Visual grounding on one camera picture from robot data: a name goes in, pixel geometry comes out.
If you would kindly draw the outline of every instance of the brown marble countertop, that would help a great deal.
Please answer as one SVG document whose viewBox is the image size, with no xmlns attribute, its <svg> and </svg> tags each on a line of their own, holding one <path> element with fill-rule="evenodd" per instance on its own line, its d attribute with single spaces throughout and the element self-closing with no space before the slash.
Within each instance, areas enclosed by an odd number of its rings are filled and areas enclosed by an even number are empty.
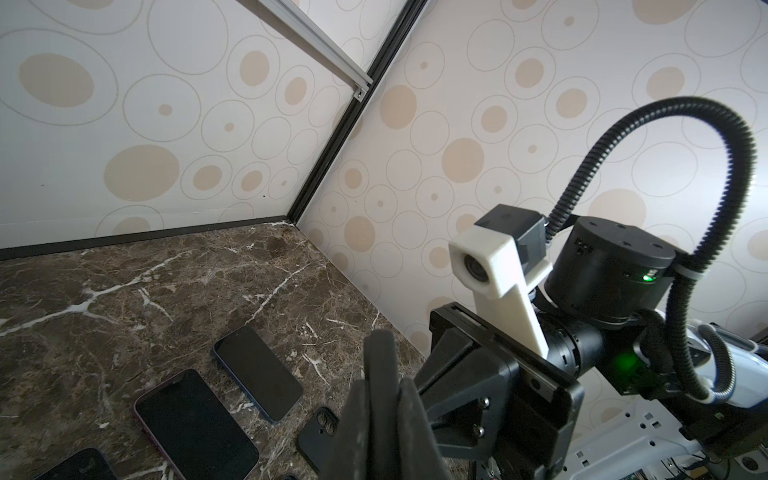
<svg viewBox="0 0 768 480">
<path fill-rule="evenodd" d="M 304 386 L 278 425 L 211 355 L 245 324 Z M 2 262 L 0 478 L 34 478 L 92 446 L 123 480 L 170 480 L 132 408 L 187 368 L 256 443 L 249 478 L 316 478 L 296 435 L 318 406 L 340 412 L 372 328 L 392 326 L 288 223 Z M 413 376 L 422 357 L 397 338 L 401 373 Z"/>
</svg>

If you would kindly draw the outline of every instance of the black trim strip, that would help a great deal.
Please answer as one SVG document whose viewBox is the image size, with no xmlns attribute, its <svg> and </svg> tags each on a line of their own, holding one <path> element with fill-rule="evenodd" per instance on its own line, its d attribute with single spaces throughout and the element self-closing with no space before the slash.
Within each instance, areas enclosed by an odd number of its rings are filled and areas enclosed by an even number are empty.
<svg viewBox="0 0 768 480">
<path fill-rule="evenodd" d="M 21 257 L 34 257 L 36 255 L 69 252 L 72 250 L 83 250 L 86 248 L 106 247 L 108 245 L 119 245 L 121 243 L 141 242 L 142 240 L 153 240 L 156 238 L 186 235 L 188 233 L 208 232 L 211 230 L 221 230 L 224 228 L 245 227 L 247 225 L 256 225 L 258 223 L 280 222 L 284 220 L 286 220 L 286 217 L 284 215 L 280 215 L 278 217 L 254 218 L 252 220 L 238 220 L 235 222 L 224 223 L 208 223 L 206 225 L 167 228 L 165 230 L 152 230 L 149 232 L 140 233 L 126 233 L 125 235 L 112 235 L 110 237 L 83 238 L 80 240 L 69 240 L 66 242 L 40 243 L 39 245 L 3 248 L 0 249 L 0 260 L 10 260 L 12 258 Z"/>
<path fill-rule="evenodd" d="M 352 99 L 349 103 L 349 107 L 347 107 L 344 115 L 341 117 L 339 124 L 336 125 L 336 129 L 331 134 L 331 138 L 328 140 L 325 148 L 323 148 L 323 152 L 315 163 L 312 172 L 301 187 L 299 196 L 296 197 L 290 210 L 288 210 L 288 219 L 292 223 L 299 221 L 307 205 L 310 204 L 312 196 L 319 188 L 333 160 L 336 159 L 336 155 L 341 151 L 341 147 L 355 127 L 357 119 L 373 96 L 373 92 L 378 88 L 379 82 L 384 78 L 387 68 L 395 60 L 400 46 L 408 37 L 408 33 L 410 33 L 416 20 L 419 19 L 419 15 L 424 7 L 430 1 L 435 2 L 436 0 L 408 0 L 405 6 L 403 6 L 384 44 L 379 49 L 379 53 L 376 54 L 371 68 L 368 69 L 368 75 L 373 80 L 368 94 L 362 101 Z"/>
</svg>

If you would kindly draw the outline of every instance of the patterned wall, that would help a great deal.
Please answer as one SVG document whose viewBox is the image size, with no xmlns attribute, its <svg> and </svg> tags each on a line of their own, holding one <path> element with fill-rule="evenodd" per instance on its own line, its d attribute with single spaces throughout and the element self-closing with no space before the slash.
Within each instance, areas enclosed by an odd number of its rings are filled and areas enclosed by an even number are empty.
<svg viewBox="0 0 768 480">
<path fill-rule="evenodd" d="M 294 1 L 365 68 L 404 2 Z M 2 2 L 0 65 L 0 247 L 286 214 L 352 97 L 236 0 Z"/>
<path fill-rule="evenodd" d="M 450 239 L 499 203 L 548 214 L 618 118 L 703 95 L 753 127 L 760 171 L 690 313 L 751 335 L 768 326 L 767 78 L 768 5 L 757 0 L 433 0 L 300 228 L 427 354 L 429 310 L 474 306 L 451 273 Z M 699 121 L 654 122 L 611 154 L 575 213 L 691 251 L 723 188 L 723 152 Z M 581 381 L 579 434 L 630 400 L 596 372 Z"/>
</svg>

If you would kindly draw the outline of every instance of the phone screen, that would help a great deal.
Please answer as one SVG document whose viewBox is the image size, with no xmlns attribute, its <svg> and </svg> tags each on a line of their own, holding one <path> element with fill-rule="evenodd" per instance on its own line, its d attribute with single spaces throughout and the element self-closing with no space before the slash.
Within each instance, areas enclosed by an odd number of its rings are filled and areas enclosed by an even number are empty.
<svg viewBox="0 0 768 480">
<path fill-rule="evenodd" d="M 256 446 L 195 370 L 158 386 L 134 408 L 185 480 L 241 480 L 259 460 Z"/>
<path fill-rule="evenodd" d="M 271 422 L 296 405 L 304 388 L 250 326 L 214 345 L 214 352 L 253 404 Z"/>
<path fill-rule="evenodd" d="M 75 453 L 35 480 L 118 480 L 97 449 Z"/>
</svg>

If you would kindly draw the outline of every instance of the black smartphone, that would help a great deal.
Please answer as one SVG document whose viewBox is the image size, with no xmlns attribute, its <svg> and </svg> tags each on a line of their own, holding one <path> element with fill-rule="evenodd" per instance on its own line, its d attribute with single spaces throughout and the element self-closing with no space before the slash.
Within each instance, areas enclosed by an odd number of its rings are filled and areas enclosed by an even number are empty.
<svg viewBox="0 0 768 480">
<path fill-rule="evenodd" d="M 339 418 L 336 414 L 322 406 L 299 432 L 299 438 L 296 439 L 299 453 L 317 473 L 323 472 L 323 466 L 330 459 L 333 436 L 338 427 Z"/>
<path fill-rule="evenodd" d="M 259 451 L 197 371 L 171 377 L 134 404 L 181 480 L 242 480 Z"/>
<path fill-rule="evenodd" d="M 35 480 L 118 480 L 97 449 L 83 449 Z"/>
<path fill-rule="evenodd" d="M 216 342 L 214 355 L 272 423 L 282 420 L 304 394 L 301 383 L 248 325 Z"/>
</svg>

